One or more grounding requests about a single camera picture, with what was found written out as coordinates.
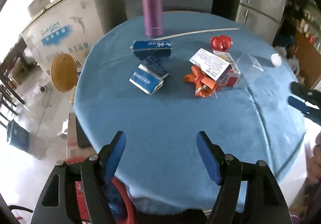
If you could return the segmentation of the person right hand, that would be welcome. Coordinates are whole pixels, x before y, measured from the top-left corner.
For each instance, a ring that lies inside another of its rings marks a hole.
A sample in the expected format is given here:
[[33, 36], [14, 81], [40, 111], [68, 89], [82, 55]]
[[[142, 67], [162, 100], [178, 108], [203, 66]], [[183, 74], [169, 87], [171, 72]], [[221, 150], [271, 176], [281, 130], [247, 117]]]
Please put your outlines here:
[[321, 179], [321, 149], [320, 149], [320, 133], [316, 137], [316, 145], [313, 148], [313, 156], [307, 165], [307, 173], [309, 180], [317, 184]]

